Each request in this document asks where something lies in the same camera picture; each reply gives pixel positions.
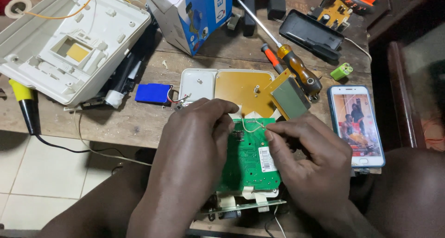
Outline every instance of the phone case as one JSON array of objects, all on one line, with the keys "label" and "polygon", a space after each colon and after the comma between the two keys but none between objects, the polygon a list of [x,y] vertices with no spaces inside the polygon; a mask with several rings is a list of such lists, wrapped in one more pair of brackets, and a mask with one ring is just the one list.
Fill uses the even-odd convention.
[{"label": "phone case", "polygon": [[[363,85],[334,85],[334,86],[331,86],[331,87],[329,87],[327,89],[327,100],[328,100],[328,103],[329,103],[329,111],[331,112],[332,128],[333,128],[334,132],[338,135],[340,129],[339,129],[338,124],[337,124],[337,118],[335,116],[334,103],[332,101],[332,96],[331,96],[331,90],[334,87],[364,87],[364,88],[366,88],[366,91],[367,91],[366,93],[368,94],[368,96],[369,96],[369,90],[368,90],[368,88],[366,86],[363,86]],[[369,106],[370,106],[371,111],[372,111],[372,117],[374,118],[374,122],[377,123],[376,120],[375,120],[375,114],[374,114],[374,109],[372,107],[372,103],[370,103]],[[382,142],[380,140],[379,128],[378,128],[377,124],[376,124],[375,128],[376,128],[377,136],[379,138],[380,147],[382,147]],[[351,166],[351,167],[383,167],[383,166],[385,166],[385,163],[386,163],[385,153],[383,152],[383,148],[382,148],[382,157],[383,157],[383,164],[379,165],[379,166]]]}]

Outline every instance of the cardboard box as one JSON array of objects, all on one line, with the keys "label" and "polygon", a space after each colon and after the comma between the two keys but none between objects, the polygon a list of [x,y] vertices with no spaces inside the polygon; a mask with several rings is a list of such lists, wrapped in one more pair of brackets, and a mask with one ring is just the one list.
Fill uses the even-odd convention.
[{"label": "cardboard box", "polygon": [[232,13],[232,0],[147,0],[165,39],[195,55]]}]

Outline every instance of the amber screwdriver handle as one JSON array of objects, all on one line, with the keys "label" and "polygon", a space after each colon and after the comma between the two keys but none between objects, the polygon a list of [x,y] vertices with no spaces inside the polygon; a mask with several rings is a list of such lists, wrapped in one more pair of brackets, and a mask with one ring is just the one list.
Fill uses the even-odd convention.
[{"label": "amber screwdriver handle", "polygon": [[289,45],[283,44],[278,49],[277,55],[286,63],[291,72],[298,75],[299,80],[297,81],[299,81],[304,92],[308,95],[317,95],[320,93],[323,88],[320,79],[304,66],[303,61],[292,51]]}]

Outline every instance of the white tile floor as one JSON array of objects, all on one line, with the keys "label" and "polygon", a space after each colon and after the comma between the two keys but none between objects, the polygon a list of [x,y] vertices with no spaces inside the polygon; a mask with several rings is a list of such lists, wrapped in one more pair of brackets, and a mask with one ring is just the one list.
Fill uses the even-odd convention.
[{"label": "white tile floor", "polygon": [[[78,139],[42,136],[47,142],[85,150]],[[133,157],[138,147],[114,147]],[[106,151],[116,155],[115,151]],[[0,131],[0,223],[5,229],[41,229],[111,175],[120,162],[92,153],[49,147],[28,134]]]}]

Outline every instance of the wooden workbench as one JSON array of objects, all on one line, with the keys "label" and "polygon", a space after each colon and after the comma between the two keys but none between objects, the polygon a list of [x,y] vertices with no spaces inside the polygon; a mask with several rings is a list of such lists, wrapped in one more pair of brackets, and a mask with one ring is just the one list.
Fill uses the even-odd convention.
[{"label": "wooden workbench", "polygon": [[[31,1],[35,5],[41,0]],[[369,58],[351,43],[343,42],[340,50],[343,57],[338,65],[331,65],[320,60],[303,48],[279,36],[280,23],[267,20],[264,1],[257,2],[259,19],[282,43],[290,44],[310,70],[314,70],[317,76],[323,76],[320,100],[312,104],[310,112],[331,126],[326,89],[338,82],[330,77],[330,72],[338,65],[348,62],[354,68],[354,72],[348,76],[348,84],[362,84],[372,90]],[[310,7],[317,6],[320,1],[286,0],[287,10],[297,9],[306,13]],[[134,4],[142,7],[138,2],[134,2]],[[234,8],[234,12],[242,14],[238,8]],[[8,18],[0,19],[0,29],[6,28],[11,22],[12,20]],[[364,49],[368,49],[363,18],[354,14],[349,22],[351,26],[344,32],[345,36]],[[159,44],[156,51],[149,59],[140,81],[142,84],[163,83],[178,87],[181,73],[186,68],[255,69],[269,70],[275,73],[264,53],[260,51],[264,42],[274,46],[273,42],[260,29],[257,29],[253,37],[244,37],[240,26],[236,31],[228,30],[226,26],[222,26],[209,36],[193,58],[167,43],[160,31],[157,34],[157,42]],[[168,70],[162,65],[164,60],[167,62]],[[6,100],[0,100],[0,130],[27,132],[19,105],[15,101],[12,89],[7,83],[7,77],[4,75],[0,77],[0,88],[3,88],[8,96]],[[162,128],[174,110],[172,107],[162,109],[157,105],[137,103],[134,100],[136,90],[137,85],[133,92],[125,96],[124,103],[117,110],[103,108],[84,111],[81,119],[82,137],[92,141],[156,148]],[[64,112],[62,105],[53,103],[40,94],[39,112],[43,135],[78,138],[73,115]]]}]

